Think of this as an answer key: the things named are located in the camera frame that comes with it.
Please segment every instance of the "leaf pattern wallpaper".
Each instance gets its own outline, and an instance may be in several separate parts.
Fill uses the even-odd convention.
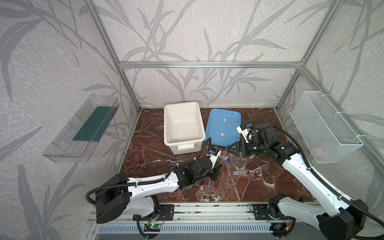
[[[138,115],[82,1],[0,0],[0,239],[78,239]],[[42,156],[89,94],[120,108],[86,164]]]
[[[120,61],[298,61],[331,1],[95,3]],[[184,101],[273,107],[293,69],[135,68],[125,73],[143,107]]]
[[[383,0],[345,1],[305,66],[382,154],[383,16]],[[312,90],[305,77],[299,77],[279,110],[288,130],[298,138],[289,113],[302,92]],[[370,212],[384,219],[384,176],[361,149],[337,163],[313,164],[335,186],[365,200]],[[362,235],[381,233],[379,225],[367,219]]]

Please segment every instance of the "test tube with blue cap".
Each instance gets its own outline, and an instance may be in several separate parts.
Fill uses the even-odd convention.
[[[227,159],[227,187],[229,186],[229,159]]]

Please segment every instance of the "bin handle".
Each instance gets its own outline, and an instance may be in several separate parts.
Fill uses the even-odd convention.
[[[181,144],[181,145],[177,145],[177,149],[178,150],[181,150],[181,149],[190,149],[190,148],[194,148],[195,147],[195,143],[187,143],[187,144]]]

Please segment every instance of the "gray floor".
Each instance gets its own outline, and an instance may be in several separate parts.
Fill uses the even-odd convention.
[[[96,240],[144,240],[140,234],[98,234]],[[273,240],[276,239],[269,233],[207,233],[207,234],[160,234],[156,240]],[[286,240],[326,240],[316,228],[298,222],[292,232],[285,237]]]

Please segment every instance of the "blue plastic lid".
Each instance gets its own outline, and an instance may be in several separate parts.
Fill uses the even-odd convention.
[[[240,141],[240,133],[236,130],[240,124],[240,113],[214,108],[209,114],[205,140],[211,137],[212,145],[228,147],[234,142]]]

